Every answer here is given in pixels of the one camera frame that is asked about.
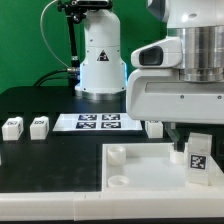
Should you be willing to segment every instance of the white cylinder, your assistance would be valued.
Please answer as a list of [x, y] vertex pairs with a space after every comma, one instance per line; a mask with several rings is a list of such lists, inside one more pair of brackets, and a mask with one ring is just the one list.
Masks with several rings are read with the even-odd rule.
[[170, 0], [168, 28], [224, 25], [223, 0]]
[[107, 150], [107, 161], [112, 166], [120, 166], [126, 163], [126, 148], [123, 146], [111, 146]]

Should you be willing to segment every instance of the white box with tag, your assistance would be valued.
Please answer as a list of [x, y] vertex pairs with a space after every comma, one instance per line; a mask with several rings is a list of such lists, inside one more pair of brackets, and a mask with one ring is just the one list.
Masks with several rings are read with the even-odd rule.
[[30, 137], [31, 140], [44, 140], [49, 132], [49, 118], [37, 117], [30, 125]]
[[2, 126], [3, 141], [17, 141], [23, 130], [23, 118], [9, 118]]

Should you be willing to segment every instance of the white platform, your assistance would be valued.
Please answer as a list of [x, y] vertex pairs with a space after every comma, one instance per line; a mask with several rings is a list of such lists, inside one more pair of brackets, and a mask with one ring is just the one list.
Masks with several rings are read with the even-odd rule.
[[[111, 146], [126, 148], [121, 165], [108, 164]], [[170, 149], [170, 143], [103, 145], [101, 192], [0, 194], [0, 220], [224, 217], [224, 175], [214, 160], [209, 186], [190, 184], [185, 165], [170, 162]], [[117, 175], [128, 179], [109, 187], [108, 179]]]

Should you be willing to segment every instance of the black and white tag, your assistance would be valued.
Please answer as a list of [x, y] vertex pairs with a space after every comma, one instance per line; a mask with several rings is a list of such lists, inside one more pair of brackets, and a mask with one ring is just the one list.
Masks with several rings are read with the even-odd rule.
[[121, 128], [121, 122], [102, 122], [101, 125], [102, 129], [120, 129]]
[[76, 129], [95, 129], [95, 122], [78, 122], [76, 125]]
[[120, 114], [103, 114], [102, 115], [103, 121], [117, 121], [121, 120]]
[[79, 121], [96, 121], [97, 115], [95, 114], [81, 114], [79, 115]]

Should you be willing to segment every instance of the white cube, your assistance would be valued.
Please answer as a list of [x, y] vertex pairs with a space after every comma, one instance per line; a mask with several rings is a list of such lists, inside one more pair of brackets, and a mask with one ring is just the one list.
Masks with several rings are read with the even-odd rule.
[[3, 141], [17, 141], [23, 130], [21, 117], [9, 118], [2, 126]]
[[149, 138], [163, 138], [163, 123], [160, 121], [146, 121], [145, 130]]
[[31, 140], [44, 140], [47, 137], [49, 131], [49, 118], [37, 117], [30, 125], [30, 137]]
[[188, 141], [187, 181], [209, 185], [212, 136], [191, 133]]

